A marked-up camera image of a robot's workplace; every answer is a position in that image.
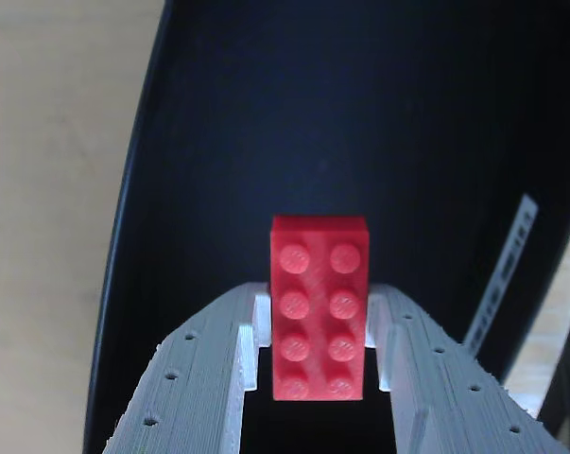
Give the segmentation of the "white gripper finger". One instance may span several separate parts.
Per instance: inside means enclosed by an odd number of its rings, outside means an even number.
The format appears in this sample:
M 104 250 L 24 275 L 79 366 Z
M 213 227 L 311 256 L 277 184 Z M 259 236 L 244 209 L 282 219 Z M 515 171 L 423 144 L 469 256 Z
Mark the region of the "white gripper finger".
M 270 344 L 267 284 L 222 294 L 157 346 L 105 452 L 238 452 L 244 397 Z
M 367 345 L 390 395 L 400 453 L 564 453 L 509 392 L 419 305 L 371 286 Z

